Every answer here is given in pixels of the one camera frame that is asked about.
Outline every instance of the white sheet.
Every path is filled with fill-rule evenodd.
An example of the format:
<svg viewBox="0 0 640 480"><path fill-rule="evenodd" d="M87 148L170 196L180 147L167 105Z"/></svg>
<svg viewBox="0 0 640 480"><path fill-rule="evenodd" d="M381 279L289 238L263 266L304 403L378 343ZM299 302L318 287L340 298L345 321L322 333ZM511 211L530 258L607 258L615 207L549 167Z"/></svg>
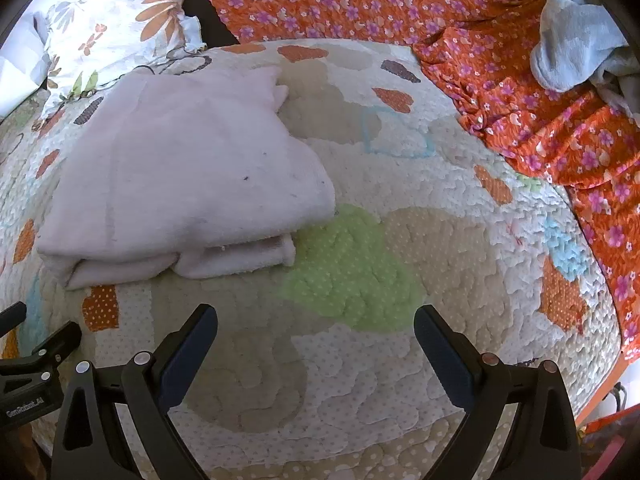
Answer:
<svg viewBox="0 0 640 480"><path fill-rule="evenodd" d="M47 77L45 17L59 0L32 0L0 47L0 121Z"/></svg>

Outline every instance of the light blue cloth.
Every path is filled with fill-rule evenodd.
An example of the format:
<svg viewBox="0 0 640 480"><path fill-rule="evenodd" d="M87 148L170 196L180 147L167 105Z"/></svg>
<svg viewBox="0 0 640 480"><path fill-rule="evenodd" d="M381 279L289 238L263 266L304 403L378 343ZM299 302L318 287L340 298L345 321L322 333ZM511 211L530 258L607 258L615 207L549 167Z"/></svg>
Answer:
<svg viewBox="0 0 640 480"><path fill-rule="evenodd" d="M598 0L546 0L540 43L531 71L548 90L566 92L587 81L617 47L627 46L613 18Z"/></svg>
<svg viewBox="0 0 640 480"><path fill-rule="evenodd" d="M581 248L549 216L545 219L545 242L554 267L568 282L572 282L587 271L586 251L588 249Z"/></svg>
<svg viewBox="0 0 640 480"><path fill-rule="evenodd" d="M42 343L49 332L42 319L42 296L40 295L40 277L36 276L25 298L27 317L18 325L17 339L20 357L31 355L37 345Z"/></svg>

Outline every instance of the floral pillowcase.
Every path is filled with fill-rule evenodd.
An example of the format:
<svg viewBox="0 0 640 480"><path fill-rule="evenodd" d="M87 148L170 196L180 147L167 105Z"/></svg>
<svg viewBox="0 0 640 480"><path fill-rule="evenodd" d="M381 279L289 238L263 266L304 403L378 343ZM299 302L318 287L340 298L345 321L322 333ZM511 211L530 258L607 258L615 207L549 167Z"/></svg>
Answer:
<svg viewBox="0 0 640 480"><path fill-rule="evenodd" d="M51 95L42 118L68 100L107 88L140 65L205 47L183 0L63 0L47 13Z"/></svg>

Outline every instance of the brown fabric patch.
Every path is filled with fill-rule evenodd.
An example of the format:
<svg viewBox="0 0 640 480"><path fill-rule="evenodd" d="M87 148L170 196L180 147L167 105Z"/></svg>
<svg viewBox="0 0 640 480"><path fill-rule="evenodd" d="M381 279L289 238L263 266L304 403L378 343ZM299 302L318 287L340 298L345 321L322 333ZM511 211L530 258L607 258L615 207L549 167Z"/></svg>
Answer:
<svg viewBox="0 0 640 480"><path fill-rule="evenodd" d="M6 335L6 342L2 349L2 359L17 359L20 357L18 350L18 337L15 335L15 328Z"/></svg>
<svg viewBox="0 0 640 480"><path fill-rule="evenodd" d="M278 53L286 57L290 62L302 61L303 59L317 59L327 57L329 52L324 48L310 48L299 45L283 45L278 47Z"/></svg>
<svg viewBox="0 0 640 480"><path fill-rule="evenodd" d="M40 133L38 134L38 138L41 139L42 137L44 137L45 135L47 135L51 129L58 124L58 121L62 118L62 116L65 114L65 109L64 108L60 108L60 110L58 110L55 114L53 114L53 117L51 117L50 119L47 119L44 123L44 126L41 127L40 129Z"/></svg>
<svg viewBox="0 0 640 480"><path fill-rule="evenodd" d="M482 187L489 192L491 198L493 198L498 205L508 204L513 201L513 195L511 194L509 186L499 178L492 177L484 166L474 166L474 171Z"/></svg>
<svg viewBox="0 0 640 480"><path fill-rule="evenodd" d="M164 272L152 280L157 341L187 319L189 312L180 308L185 297L193 304L215 298L224 320L218 350L205 357L184 398L202 420L238 433L261 433L285 426L302 409L307 372L292 336L322 332L334 321L274 294L286 272L263 269L199 281Z"/></svg>
<svg viewBox="0 0 640 480"><path fill-rule="evenodd" d="M332 65L340 66L347 70L364 70L373 66L373 56L369 52L334 44L323 46L329 51L326 60Z"/></svg>
<svg viewBox="0 0 640 480"><path fill-rule="evenodd" d="M102 102L104 97L98 97L96 100L91 101L87 108L85 108L80 115L74 121L74 124L82 125L91 119L91 116L98 109L98 105Z"/></svg>
<svg viewBox="0 0 640 480"><path fill-rule="evenodd" d="M411 111L410 105L414 104L414 98L399 90L387 90L385 88L372 88L380 100L391 106L396 112L408 114Z"/></svg>
<svg viewBox="0 0 640 480"><path fill-rule="evenodd" d="M33 229L33 219L29 218L22 228L22 232L20 232L18 241L15 244L14 264L23 261L27 256L29 256L35 239L36 231Z"/></svg>
<svg viewBox="0 0 640 480"><path fill-rule="evenodd" d="M320 60L283 63L278 84L289 87L289 96L278 110L278 117L294 137L355 144L362 140L363 122L370 140L380 134L382 122L378 115L366 113L367 107L345 101L340 89L329 84L327 65Z"/></svg>
<svg viewBox="0 0 640 480"><path fill-rule="evenodd" d="M38 171L36 172L36 180L38 180L41 176L44 175L44 172L47 171L47 168L53 164L53 162L58 158L58 155L60 154L60 150L53 150L51 153L49 153L49 155L45 156L45 158L42 159L42 164L40 165L40 167L38 168Z"/></svg>
<svg viewBox="0 0 640 480"><path fill-rule="evenodd" d="M407 70L403 64L398 63L397 61L385 59L382 62L382 65L380 65L380 68L412 83L420 82L420 80L414 75L413 72L409 72L409 70Z"/></svg>
<svg viewBox="0 0 640 480"><path fill-rule="evenodd" d="M451 328L473 334L471 342L480 348L496 343L487 327L500 325L511 302L487 225L427 207L396 209L380 224L386 248L414 270L433 306L447 313ZM469 311L482 316L469 316Z"/></svg>
<svg viewBox="0 0 640 480"><path fill-rule="evenodd" d="M82 302L84 323L91 332L118 327L118 298L115 285L92 286Z"/></svg>
<svg viewBox="0 0 640 480"><path fill-rule="evenodd" d="M239 45L229 45L222 47L225 52L232 52L233 54L252 54L254 52L262 52L267 48L260 43L241 43Z"/></svg>
<svg viewBox="0 0 640 480"><path fill-rule="evenodd" d="M539 311L565 332L574 326L582 334L582 318L587 304L580 295L578 280L568 282L547 256L543 267L542 294Z"/></svg>

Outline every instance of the black mount bracket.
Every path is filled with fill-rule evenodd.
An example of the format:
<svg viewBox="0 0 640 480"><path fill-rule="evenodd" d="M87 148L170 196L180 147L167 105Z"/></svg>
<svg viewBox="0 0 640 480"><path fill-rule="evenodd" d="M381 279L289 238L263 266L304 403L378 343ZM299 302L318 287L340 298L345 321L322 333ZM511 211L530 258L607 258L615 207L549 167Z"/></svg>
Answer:
<svg viewBox="0 0 640 480"><path fill-rule="evenodd" d="M127 364L76 367L56 431L52 480L140 480L117 403L127 404L161 480L207 480L167 412L182 402L218 330L213 307L201 304L178 332ZM466 412L424 480L471 480L505 405L517 403L492 480L578 480L580 457L571 405L558 366L506 365L479 354L431 306L415 314L415 335L451 402Z"/></svg>
<svg viewBox="0 0 640 480"><path fill-rule="evenodd" d="M0 337L27 317L24 303L0 312ZM0 431L18 428L62 405L58 365L80 345L82 333L69 321L28 357L0 360Z"/></svg>
<svg viewBox="0 0 640 480"><path fill-rule="evenodd" d="M162 480L208 480L167 412L184 399L218 331L215 309L201 304L155 352L127 364L76 366L60 411L52 480L140 480L116 404L126 404L140 440Z"/></svg>
<svg viewBox="0 0 640 480"><path fill-rule="evenodd" d="M491 480L578 480L574 415L558 366L506 365L479 354L431 305L418 309L415 336L453 405L465 417L424 480L470 480L507 404L518 404Z"/></svg>

